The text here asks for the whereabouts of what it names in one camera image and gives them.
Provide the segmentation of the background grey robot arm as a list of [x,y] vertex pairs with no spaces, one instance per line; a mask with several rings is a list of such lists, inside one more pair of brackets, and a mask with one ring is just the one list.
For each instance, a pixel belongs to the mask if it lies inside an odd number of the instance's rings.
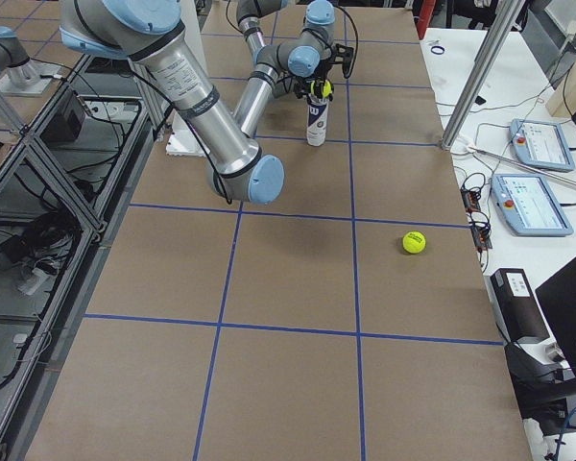
[[22,93],[29,90],[40,80],[38,71],[31,58],[9,27],[0,26],[0,89],[5,92]]

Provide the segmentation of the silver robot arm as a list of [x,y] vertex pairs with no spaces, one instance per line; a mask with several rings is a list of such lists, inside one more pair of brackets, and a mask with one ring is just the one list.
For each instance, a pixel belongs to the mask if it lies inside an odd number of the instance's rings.
[[275,12],[294,4],[289,0],[239,0],[236,2],[235,19],[238,31],[255,61],[257,54],[265,46],[260,20]]
[[268,204],[284,183],[281,160],[254,140],[258,121],[281,74],[307,79],[333,52],[335,12],[328,1],[308,5],[298,38],[266,45],[261,18],[284,1],[240,1],[239,30],[254,61],[246,89],[230,111],[186,42],[177,1],[62,1],[60,34],[68,48],[145,67],[159,93],[199,137],[208,153],[208,182],[226,200]]

